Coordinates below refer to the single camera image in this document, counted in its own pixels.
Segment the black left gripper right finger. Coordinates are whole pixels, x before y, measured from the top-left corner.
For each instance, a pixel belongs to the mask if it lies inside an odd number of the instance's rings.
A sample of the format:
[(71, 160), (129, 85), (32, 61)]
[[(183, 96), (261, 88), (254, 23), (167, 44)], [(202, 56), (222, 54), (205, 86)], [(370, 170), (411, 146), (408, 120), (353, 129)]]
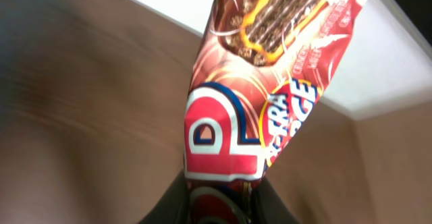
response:
[(299, 224), (266, 177), (252, 191), (252, 223)]

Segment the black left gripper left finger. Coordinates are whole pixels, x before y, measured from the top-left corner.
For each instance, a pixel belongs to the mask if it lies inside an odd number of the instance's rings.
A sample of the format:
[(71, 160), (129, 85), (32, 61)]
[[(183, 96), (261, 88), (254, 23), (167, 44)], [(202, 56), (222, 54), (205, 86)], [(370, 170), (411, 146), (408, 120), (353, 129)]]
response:
[(154, 208), (138, 224), (187, 224), (188, 214), (188, 189), (181, 171)]

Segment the red Top chocolate bar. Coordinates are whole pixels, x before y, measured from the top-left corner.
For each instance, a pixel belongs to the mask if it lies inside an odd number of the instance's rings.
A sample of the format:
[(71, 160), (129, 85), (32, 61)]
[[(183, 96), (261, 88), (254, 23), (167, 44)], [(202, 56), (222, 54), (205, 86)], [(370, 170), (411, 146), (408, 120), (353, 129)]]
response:
[(184, 117), (191, 223), (262, 223), (266, 171), (322, 97), (367, 0), (214, 0)]

